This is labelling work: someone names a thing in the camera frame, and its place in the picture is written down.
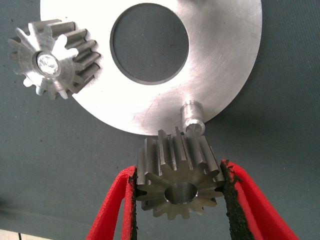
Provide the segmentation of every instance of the gear hole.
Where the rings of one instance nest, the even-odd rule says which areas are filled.
[[[164,191],[166,201],[174,205],[190,203],[197,196],[198,189],[190,182],[174,183]]]

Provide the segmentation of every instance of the cylindrical pin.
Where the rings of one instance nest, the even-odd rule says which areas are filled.
[[[193,128],[195,134],[201,136],[205,132],[203,108],[197,101],[189,101],[181,108],[182,128],[187,133],[188,128]]]

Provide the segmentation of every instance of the red clamp jaw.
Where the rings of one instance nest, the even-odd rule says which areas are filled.
[[[121,240],[137,238],[135,226],[136,200],[134,199],[136,172],[136,167],[130,166],[118,174],[94,220],[86,238],[87,240],[114,239],[119,209],[123,199],[124,210]]]

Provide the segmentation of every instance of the machined aluminum surface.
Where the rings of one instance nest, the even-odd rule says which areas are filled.
[[[93,79],[99,69],[94,61],[100,57],[91,51],[96,42],[86,41],[87,30],[75,27],[72,21],[54,19],[16,28],[17,37],[8,41],[14,50],[9,57],[18,61],[14,71],[25,75],[26,87],[35,85],[38,95],[48,92],[51,99],[57,94],[67,99]]]
[[[262,31],[261,0],[148,1],[175,13],[189,41],[181,70],[169,81],[153,85],[127,78],[118,69],[110,46],[119,16],[143,3],[118,0],[105,7],[100,0],[90,4],[41,0],[42,20],[74,21],[98,42],[95,50],[101,54],[101,70],[73,97],[104,123],[135,134],[157,135],[159,129],[171,133],[172,126],[183,129],[180,110],[189,101],[201,103],[207,122],[235,98],[254,66]]]
[[[158,140],[147,138],[139,150],[137,164],[138,201],[142,209],[153,209],[153,215],[177,215],[184,219],[190,211],[202,215],[204,207],[215,207],[216,197],[223,194],[217,188],[224,184],[224,176],[211,147],[204,136],[197,136],[190,128],[182,135],[176,127],[175,135],[158,132]]]

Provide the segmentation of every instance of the gray surface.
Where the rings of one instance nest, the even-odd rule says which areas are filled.
[[[206,124],[206,135],[217,158],[243,166],[301,239],[319,239],[320,2],[269,0],[262,7],[253,72]],[[36,0],[0,2],[0,229],[84,239],[144,137],[100,122],[73,99],[51,101],[23,87],[6,57],[7,38],[39,19]],[[139,239],[230,239],[224,200],[205,211],[168,221],[138,210]]]

